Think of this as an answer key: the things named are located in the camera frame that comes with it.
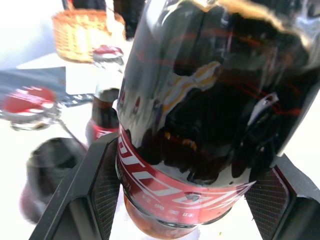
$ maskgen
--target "dark brown bottle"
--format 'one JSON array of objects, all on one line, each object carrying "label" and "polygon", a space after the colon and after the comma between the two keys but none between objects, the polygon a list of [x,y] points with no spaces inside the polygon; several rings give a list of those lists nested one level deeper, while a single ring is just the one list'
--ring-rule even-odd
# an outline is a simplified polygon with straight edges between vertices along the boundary
[{"label": "dark brown bottle", "polygon": [[118,101],[129,215],[161,239],[220,219],[273,168],[319,90],[315,1],[152,0]]},{"label": "dark brown bottle", "polygon": [[123,78],[123,52],[118,47],[101,46],[93,52],[96,91],[92,103],[91,120],[86,126],[87,143],[103,135],[116,132],[119,127],[114,101],[118,99]]}]

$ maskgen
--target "red bottle cap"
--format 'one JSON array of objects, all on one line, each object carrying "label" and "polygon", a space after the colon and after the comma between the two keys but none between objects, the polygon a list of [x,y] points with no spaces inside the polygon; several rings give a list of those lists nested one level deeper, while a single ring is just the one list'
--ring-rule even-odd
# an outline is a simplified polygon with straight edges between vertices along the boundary
[{"label": "red bottle cap", "polygon": [[124,52],[119,47],[102,45],[101,47],[95,49],[93,51],[93,54],[110,55],[110,57],[112,57],[113,55],[114,57],[118,57],[118,56],[122,56]]},{"label": "red bottle cap", "polygon": [[12,123],[40,121],[56,107],[56,95],[44,87],[22,87],[7,95],[3,103],[4,118]]}]

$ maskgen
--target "bottle label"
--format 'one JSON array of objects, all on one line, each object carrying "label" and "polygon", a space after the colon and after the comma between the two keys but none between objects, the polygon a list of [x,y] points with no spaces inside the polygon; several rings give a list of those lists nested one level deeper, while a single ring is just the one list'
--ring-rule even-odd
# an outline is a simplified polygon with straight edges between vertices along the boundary
[{"label": "bottle label", "polygon": [[119,126],[116,168],[123,188],[144,211],[169,223],[202,224],[227,212],[254,182],[225,188],[193,186],[154,169]]},{"label": "bottle label", "polygon": [[118,131],[118,128],[103,128],[103,127],[97,126],[96,124],[93,124],[93,130],[94,130],[93,138],[94,140],[97,140],[98,138],[104,135],[111,134]]}]

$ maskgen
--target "wicker basket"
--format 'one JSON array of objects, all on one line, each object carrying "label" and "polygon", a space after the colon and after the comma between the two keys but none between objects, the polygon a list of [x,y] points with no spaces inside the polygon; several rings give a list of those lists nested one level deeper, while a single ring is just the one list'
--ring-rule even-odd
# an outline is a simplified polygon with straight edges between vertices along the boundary
[{"label": "wicker basket", "polygon": [[106,16],[105,11],[93,9],[71,9],[55,15],[52,19],[58,55],[63,59],[90,63],[94,49],[111,41],[125,41],[125,21],[122,16],[114,14],[114,19],[122,27],[119,27],[122,34],[108,31]]}]

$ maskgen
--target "bottle cap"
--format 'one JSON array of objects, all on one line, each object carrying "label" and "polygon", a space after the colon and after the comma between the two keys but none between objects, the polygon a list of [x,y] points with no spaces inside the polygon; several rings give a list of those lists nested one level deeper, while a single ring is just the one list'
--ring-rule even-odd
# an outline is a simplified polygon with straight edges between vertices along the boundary
[{"label": "bottle cap", "polygon": [[124,52],[119,47],[103,45],[93,51],[93,60],[95,62],[104,62],[116,58],[122,58]]},{"label": "bottle cap", "polygon": [[18,129],[32,130],[50,124],[60,114],[53,91],[44,87],[22,87],[7,95],[3,117]]}]

